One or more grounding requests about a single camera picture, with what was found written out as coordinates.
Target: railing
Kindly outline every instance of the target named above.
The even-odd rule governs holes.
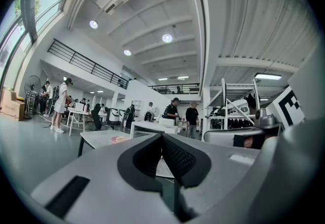
[[[114,72],[107,70],[103,66],[97,64],[96,62],[88,59],[79,52],[71,49],[62,42],[54,39],[54,42],[50,46],[49,53],[67,61],[68,63],[77,66],[78,68],[87,71],[97,77],[100,77],[108,82],[115,84],[121,88],[127,89],[128,81],[118,76]]]
[[[198,94],[199,83],[149,86],[160,94]]]

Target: black shirt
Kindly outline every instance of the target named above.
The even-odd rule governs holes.
[[[173,106],[173,104],[168,105],[167,113],[175,115],[177,113],[177,107]],[[176,120],[176,117],[173,116],[168,116],[168,118]]]
[[[197,124],[197,116],[199,115],[196,108],[188,108],[186,110],[186,120],[191,125]]]

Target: white shoe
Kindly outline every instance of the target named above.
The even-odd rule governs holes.
[[[62,129],[55,129],[55,131],[57,132],[57,133],[64,133],[64,131],[62,130]]]

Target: rectangular light fixture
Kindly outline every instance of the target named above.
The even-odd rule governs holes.
[[[255,79],[267,79],[267,80],[279,80],[281,79],[281,75],[277,74],[269,74],[269,73],[256,73]]]

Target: ceiling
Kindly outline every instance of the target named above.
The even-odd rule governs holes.
[[[72,79],[73,82],[73,88],[77,88],[83,92],[86,93],[90,93],[91,91],[95,92],[95,94],[98,97],[104,97],[104,98],[113,98],[114,95],[114,91],[107,89],[107,88],[103,88],[101,86],[98,86],[96,84],[93,84],[87,80],[84,80],[82,78],[79,78],[75,75],[69,74],[57,67],[52,66],[49,63],[46,63],[44,61],[42,61],[43,66],[45,68],[46,74],[48,75],[48,77],[50,79],[55,79],[58,82],[63,82],[63,77],[69,77]],[[97,90],[103,90],[103,93],[98,93]],[[122,94],[118,94],[118,99],[124,98],[125,95]]]
[[[197,48],[194,32],[199,26],[190,10],[193,0],[129,0],[112,15],[96,1],[83,2],[74,27],[139,77],[157,85],[199,82],[204,62],[204,86],[218,86],[221,78],[226,83],[250,83],[257,72],[282,75],[279,81],[257,83],[270,88],[269,94],[263,94],[270,97],[287,86],[287,80],[321,42],[305,0],[203,0],[210,42],[201,61],[203,50]],[[97,29],[89,26],[91,20],[99,23]],[[171,43],[161,39],[167,33],[173,36]],[[125,56],[125,49],[132,56]],[[180,81],[178,76],[189,78]],[[168,80],[159,82],[159,78]]]

